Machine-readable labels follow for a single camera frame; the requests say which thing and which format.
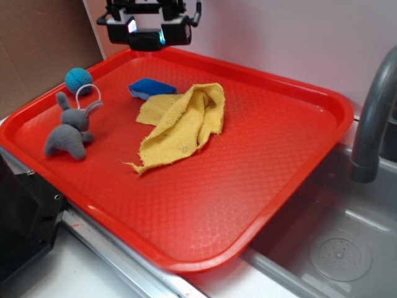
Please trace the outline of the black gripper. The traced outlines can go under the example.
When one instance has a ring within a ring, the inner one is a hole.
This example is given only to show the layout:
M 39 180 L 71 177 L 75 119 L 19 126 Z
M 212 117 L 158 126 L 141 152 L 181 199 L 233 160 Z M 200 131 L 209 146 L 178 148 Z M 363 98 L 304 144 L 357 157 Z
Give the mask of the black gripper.
M 106 1 L 106 12 L 96 23 L 106 25 L 111 43 L 128 43 L 130 33 L 137 29 L 136 14 L 160 14 L 160 44 L 163 46 L 189 45 L 192 40 L 190 26 L 198 26 L 202 15 L 202 3 L 196 1 L 193 17 L 186 13 L 184 1 Z

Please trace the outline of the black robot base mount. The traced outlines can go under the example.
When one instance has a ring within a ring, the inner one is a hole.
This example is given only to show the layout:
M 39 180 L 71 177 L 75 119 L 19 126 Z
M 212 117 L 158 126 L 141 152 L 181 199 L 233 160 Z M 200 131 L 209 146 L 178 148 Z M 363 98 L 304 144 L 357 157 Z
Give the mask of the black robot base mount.
M 1 158 L 1 285 L 52 250 L 65 206 L 39 174 L 15 174 Z

